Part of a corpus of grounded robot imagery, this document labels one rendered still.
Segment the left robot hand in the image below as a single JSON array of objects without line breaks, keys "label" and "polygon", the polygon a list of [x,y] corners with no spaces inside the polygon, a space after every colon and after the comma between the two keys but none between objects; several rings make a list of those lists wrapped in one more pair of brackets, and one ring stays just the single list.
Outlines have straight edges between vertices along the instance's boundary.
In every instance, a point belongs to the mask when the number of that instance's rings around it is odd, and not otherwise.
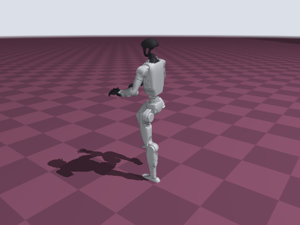
[{"label": "left robot hand", "polygon": [[113,88],[113,90],[111,90],[110,93],[108,93],[108,95],[110,96],[112,94],[112,95],[117,95],[117,96],[121,97],[121,95],[118,93],[119,91],[120,91],[119,88],[116,88],[116,89]]}]

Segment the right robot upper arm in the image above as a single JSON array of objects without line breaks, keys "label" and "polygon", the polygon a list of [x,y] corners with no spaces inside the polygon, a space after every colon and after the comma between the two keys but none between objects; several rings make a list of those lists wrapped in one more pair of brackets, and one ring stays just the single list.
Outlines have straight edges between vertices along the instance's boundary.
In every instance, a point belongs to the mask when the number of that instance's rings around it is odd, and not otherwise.
[{"label": "right robot upper arm", "polygon": [[165,79],[165,64],[166,64],[166,61],[165,60],[163,60],[163,59],[161,59],[162,60],[162,62],[163,62],[163,65],[164,65],[164,79]]}]

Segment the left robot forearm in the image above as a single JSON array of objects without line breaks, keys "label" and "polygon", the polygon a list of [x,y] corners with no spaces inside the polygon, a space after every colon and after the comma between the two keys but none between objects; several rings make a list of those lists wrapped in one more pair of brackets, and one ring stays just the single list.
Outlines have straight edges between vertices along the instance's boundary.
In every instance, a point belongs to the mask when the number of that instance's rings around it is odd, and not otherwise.
[{"label": "left robot forearm", "polygon": [[126,90],[120,90],[118,93],[121,95],[121,97],[130,97],[130,94],[132,93],[132,88],[130,87]]}]

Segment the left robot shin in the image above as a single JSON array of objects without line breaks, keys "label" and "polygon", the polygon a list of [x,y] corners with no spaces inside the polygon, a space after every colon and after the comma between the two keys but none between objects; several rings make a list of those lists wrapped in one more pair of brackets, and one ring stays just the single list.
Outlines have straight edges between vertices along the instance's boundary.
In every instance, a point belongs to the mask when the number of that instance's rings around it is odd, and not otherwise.
[{"label": "left robot shin", "polygon": [[155,178],[156,177],[156,167],[158,164],[158,153],[155,153],[155,148],[153,146],[148,146],[146,149],[146,157],[147,157],[147,162],[148,166],[150,169],[150,178]]}]

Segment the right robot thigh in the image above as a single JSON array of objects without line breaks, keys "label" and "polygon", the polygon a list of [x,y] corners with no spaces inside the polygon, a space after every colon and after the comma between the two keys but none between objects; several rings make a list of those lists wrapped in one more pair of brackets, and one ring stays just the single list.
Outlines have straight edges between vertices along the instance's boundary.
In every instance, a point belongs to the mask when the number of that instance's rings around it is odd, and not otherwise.
[{"label": "right robot thigh", "polygon": [[[159,98],[159,99],[162,100],[162,98]],[[147,102],[149,102],[149,100],[146,101],[145,103],[143,103],[142,106],[140,107],[140,109],[138,110],[138,112],[136,114],[137,119],[139,119],[140,118],[140,114],[147,109]],[[162,100],[162,102],[163,102],[163,108],[165,108],[164,101]]]}]

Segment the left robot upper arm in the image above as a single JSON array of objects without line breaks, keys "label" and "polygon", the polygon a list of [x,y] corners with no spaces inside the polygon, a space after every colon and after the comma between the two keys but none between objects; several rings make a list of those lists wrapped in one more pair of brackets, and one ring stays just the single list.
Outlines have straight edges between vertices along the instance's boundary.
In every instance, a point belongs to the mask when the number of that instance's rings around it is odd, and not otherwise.
[{"label": "left robot upper arm", "polygon": [[149,67],[146,65],[140,66],[136,70],[136,76],[135,76],[135,79],[133,82],[132,93],[130,94],[131,96],[138,95],[138,89],[140,88],[144,77],[147,76],[148,70],[149,70]]}]

